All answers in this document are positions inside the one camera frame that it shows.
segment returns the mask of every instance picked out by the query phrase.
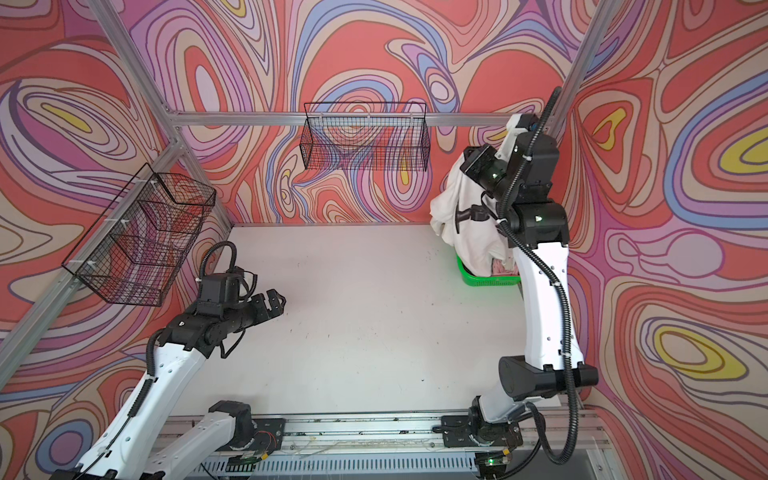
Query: robotic arm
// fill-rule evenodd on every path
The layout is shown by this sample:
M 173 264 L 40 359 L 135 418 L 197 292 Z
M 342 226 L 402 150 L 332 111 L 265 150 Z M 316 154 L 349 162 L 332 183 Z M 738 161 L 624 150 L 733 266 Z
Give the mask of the robotic arm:
M 211 254 L 221 247 L 232 250 L 230 268 L 225 273 L 205 274 Z M 152 445 L 170 411 L 201 368 L 218 347 L 222 358 L 232 353 L 245 330 L 283 314 L 285 297 L 267 290 L 253 295 L 257 277 L 248 286 L 244 271 L 235 266 L 237 250 L 231 242 L 213 245 L 200 265 L 197 299 L 147 342 L 147 372 L 134 389 L 104 434 L 80 459 L 73 471 L 56 471 L 55 480 L 95 480 L 116 478 L 185 478 L 201 458 L 223 445 L 245 449 L 253 442 L 254 428 L 250 406 L 222 401 L 210 407 L 197 425 L 149 460 Z M 240 287 L 247 293 L 240 295 Z M 226 352 L 223 340 L 230 333 L 240 338 Z
M 468 147 L 462 172 L 485 189 L 484 196 L 496 200 L 495 214 L 482 204 L 487 216 L 497 218 L 498 230 L 508 238 L 520 270 L 525 297 L 527 336 L 524 356 L 499 360 L 499 384 L 475 398 L 469 409 L 470 433 L 478 445 L 500 438 L 510 450 L 520 446 L 519 435 L 509 435 L 518 422 L 536 422 L 539 443 L 519 468 L 543 448 L 554 463 L 562 465 L 573 454 L 578 435 L 576 388 L 598 383 L 598 372 L 584 364 L 584 355 L 574 334 L 568 299 L 568 219 L 565 209 L 548 198 L 551 178 L 558 162 L 555 139 L 543 134 L 543 127 L 556 102 L 556 88 L 541 115 L 524 115 L 512 129 L 499 151 L 491 145 Z M 545 422 L 532 397 L 568 394 L 569 428 L 563 451 L 549 448 Z M 507 478 L 513 469 L 496 478 Z

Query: metal beam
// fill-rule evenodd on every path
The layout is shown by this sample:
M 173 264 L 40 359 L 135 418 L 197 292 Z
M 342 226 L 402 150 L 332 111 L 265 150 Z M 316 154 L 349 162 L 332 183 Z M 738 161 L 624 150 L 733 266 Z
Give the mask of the metal beam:
M 168 147 L 154 160 L 155 171 L 168 171 L 181 155 L 178 142 L 171 142 Z M 152 171 L 145 169 L 137 180 L 147 180 Z M 94 234 L 84 243 L 69 263 L 82 263 L 96 246 L 107 236 L 114 225 L 113 221 L 122 217 L 123 213 L 134 202 L 140 188 L 131 188 L 117 205 L 101 222 Z M 45 295 L 32 306 L 31 309 L 16 323 L 13 330 L 0 343 L 0 390 L 11 379 L 16 369 L 22 364 L 24 358 L 35 348 L 43 337 L 48 327 L 61 315 L 61 311 L 67 306 L 75 292 L 82 286 L 80 280 L 62 269 L 56 276 Z
M 576 58 L 571 64 L 571 70 L 563 82 L 563 91 L 560 93 L 558 103 L 554 106 L 554 111 L 549 118 L 547 134 L 560 138 L 565 126 L 565 118 L 571 110 L 571 106 L 576 99 L 581 83 L 587 76 L 592 60 L 598 52 L 598 48 L 605 39 L 605 33 L 611 26 L 616 12 L 618 12 L 624 0 L 601 0 L 598 7 L 594 10 L 594 15 L 589 22 L 587 32 L 584 34 L 584 40 L 581 41 Z
M 199 182 L 213 186 L 187 140 L 170 122 L 168 103 L 157 89 L 152 75 L 147 70 L 147 66 L 141 59 L 141 54 L 139 54 L 134 41 L 131 39 L 131 34 L 128 33 L 122 20 L 120 20 L 120 16 L 114 10 L 112 2 L 88 0 L 88 4 L 91 6 L 91 12 L 93 12 L 94 17 L 96 17 L 99 25 L 101 25 L 102 30 L 104 30 L 104 34 L 107 35 L 109 42 L 112 43 L 114 50 L 118 53 L 118 57 L 123 61 L 126 71 L 138 85 L 139 91 L 144 96 L 144 100 L 147 101 L 147 105 L 157 119 L 157 122 L 165 130 L 168 137 L 180 142 L 187 151 L 184 166 L 187 167 L 190 176 Z M 219 223 L 225 229 L 224 233 L 228 234 L 232 229 L 232 223 L 229 221 L 224 208 L 218 202 L 214 205 L 213 214 L 218 217 Z
M 503 127 L 512 113 L 470 114 L 470 113 L 428 113 L 426 123 L 430 127 Z M 402 117 L 403 114 L 350 114 L 323 113 L 325 117 Z M 297 112 L 171 112 L 170 122 L 175 126 L 186 125 L 304 125 L 306 115 Z

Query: white tabletop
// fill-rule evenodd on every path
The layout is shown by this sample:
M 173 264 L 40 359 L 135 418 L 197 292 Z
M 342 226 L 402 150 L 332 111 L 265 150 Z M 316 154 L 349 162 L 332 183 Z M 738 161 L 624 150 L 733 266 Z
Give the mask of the white tabletop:
M 235 227 L 229 240 L 286 311 L 228 359 L 215 351 L 174 415 L 220 399 L 254 414 L 465 409 L 498 381 L 499 357 L 523 353 L 518 288 L 465 285 L 429 226 Z

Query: patterned wall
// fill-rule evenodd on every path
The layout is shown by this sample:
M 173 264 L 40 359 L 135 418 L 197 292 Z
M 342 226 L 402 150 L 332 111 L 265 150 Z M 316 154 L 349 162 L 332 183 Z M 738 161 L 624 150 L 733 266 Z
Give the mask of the patterned wall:
M 150 0 L 125 2 L 121 18 L 179 111 L 352 100 L 540 111 L 568 73 L 594 3 Z M 390 174 L 303 171 L 300 127 L 184 134 L 236 222 L 426 222 L 450 166 L 488 129 L 468 130 L 433 128 L 428 171 Z
M 767 111 L 768 2 L 627 0 L 569 114 L 585 403 L 632 478 L 768 478 Z
M 0 2 L 0 338 L 166 144 L 84 3 Z M 209 219 L 161 308 L 75 294 L 0 392 L 0 478 L 74 465 L 135 386 L 146 337 L 190 302 L 194 265 L 222 236 Z

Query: table surface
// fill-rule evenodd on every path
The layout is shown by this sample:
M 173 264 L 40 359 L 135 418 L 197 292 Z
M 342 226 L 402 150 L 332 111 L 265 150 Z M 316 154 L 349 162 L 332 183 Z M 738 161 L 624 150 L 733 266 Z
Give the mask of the table surface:
M 523 353 L 517 286 L 465 285 L 429 226 L 235 227 L 229 240 L 286 311 L 229 358 L 214 352 L 173 415 L 220 399 L 259 414 L 465 409 L 501 356 Z

